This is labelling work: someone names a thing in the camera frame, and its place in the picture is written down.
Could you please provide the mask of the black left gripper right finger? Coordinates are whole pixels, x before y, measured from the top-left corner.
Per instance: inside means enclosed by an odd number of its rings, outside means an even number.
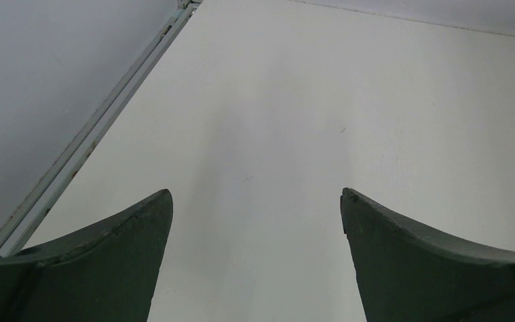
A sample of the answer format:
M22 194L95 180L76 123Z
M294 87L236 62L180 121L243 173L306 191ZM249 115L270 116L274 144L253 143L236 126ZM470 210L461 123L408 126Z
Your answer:
M515 321L515 252L445 233L350 188L340 210L368 321Z

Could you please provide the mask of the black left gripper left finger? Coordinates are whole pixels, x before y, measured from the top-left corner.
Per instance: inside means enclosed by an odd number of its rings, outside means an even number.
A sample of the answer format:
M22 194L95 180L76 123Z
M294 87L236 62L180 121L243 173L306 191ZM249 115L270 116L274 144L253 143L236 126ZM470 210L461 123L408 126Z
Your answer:
M163 189L68 235L0 256L0 321L146 321L173 218Z

